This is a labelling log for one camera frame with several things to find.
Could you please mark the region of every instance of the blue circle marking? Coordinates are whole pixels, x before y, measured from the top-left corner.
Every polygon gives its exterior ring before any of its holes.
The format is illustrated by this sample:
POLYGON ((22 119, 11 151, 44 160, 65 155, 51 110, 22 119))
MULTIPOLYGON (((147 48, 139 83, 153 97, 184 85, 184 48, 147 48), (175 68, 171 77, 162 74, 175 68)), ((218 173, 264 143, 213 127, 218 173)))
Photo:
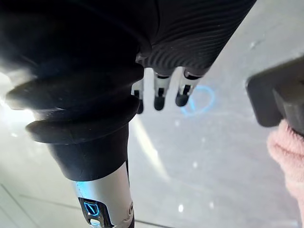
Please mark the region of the blue circle marking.
POLYGON ((208 112, 215 103, 215 100, 216 100, 215 93, 210 87, 205 86, 205 85, 198 85, 198 86, 196 86, 195 90, 207 92, 210 96, 210 101, 205 107, 197 110, 197 108, 195 106, 195 101, 191 96, 188 101, 191 111, 189 112, 185 107, 181 108, 181 112, 184 114, 185 117, 195 116, 198 114, 204 114, 204 113, 208 112))

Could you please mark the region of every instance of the blue led light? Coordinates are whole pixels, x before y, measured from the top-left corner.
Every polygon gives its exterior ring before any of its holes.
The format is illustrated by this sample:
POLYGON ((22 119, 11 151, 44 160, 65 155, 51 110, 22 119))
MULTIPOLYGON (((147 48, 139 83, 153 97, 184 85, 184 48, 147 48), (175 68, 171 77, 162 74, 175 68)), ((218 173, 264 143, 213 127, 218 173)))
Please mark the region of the blue led light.
POLYGON ((96 216, 99 214, 99 208, 97 204, 89 204, 84 202, 85 204, 85 209, 87 211, 87 213, 89 213, 92 216, 96 216))

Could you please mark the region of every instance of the robotic finger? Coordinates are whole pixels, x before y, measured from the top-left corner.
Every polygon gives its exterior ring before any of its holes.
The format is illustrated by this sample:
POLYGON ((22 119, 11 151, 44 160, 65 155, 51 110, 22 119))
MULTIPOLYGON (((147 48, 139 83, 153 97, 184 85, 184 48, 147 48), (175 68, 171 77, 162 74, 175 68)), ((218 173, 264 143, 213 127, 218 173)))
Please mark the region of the robotic finger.
POLYGON ((165 106, 166 94, 169 89, 173 69, 154 69, 154 108, 160 111, 165 106))
POLYGON ((143 79, 133 84, 131 94, 136 96, 140 102, 137 114, 143 113, 143 79))
POLYGON ((208 72, 206 69, 183 68, 183 74, 180 78, 179 89, 176 95, 175 103, 179 107, 187 104, 190 95, 200 82, 200 79, 208 72))

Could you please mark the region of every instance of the black fingertip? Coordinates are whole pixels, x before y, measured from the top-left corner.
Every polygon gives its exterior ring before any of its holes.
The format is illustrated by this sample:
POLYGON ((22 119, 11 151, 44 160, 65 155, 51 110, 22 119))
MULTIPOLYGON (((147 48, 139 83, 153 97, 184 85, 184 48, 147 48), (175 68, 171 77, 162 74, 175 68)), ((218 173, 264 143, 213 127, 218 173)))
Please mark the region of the black fingertip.
POLYGON ((179 93, 177 93, 175 103, 178 107, 183 107, 187 104, 188 99, 188 95, 180 95, 179 93))
POLYGON ((157 111, 160 111, 164 108, 164 106, 165 106, 165 98, 162 96, 156 96, 154 98, 154 108, 157 111))
POLYGON ((143 100, 139 100, 139 107, 137 114, 142 114, 143 113, 143 100))

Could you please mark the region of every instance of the ribbed rubber sleeve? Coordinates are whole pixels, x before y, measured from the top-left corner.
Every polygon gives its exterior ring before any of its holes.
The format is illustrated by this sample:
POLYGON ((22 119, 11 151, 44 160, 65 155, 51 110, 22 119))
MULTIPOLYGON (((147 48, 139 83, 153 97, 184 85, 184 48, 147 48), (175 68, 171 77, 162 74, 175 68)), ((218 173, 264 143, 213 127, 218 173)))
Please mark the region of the ribbed rubber sleeve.
POLYGON ((160 26, 144 67, 207 68, 256 0, 159 0, 160 26))

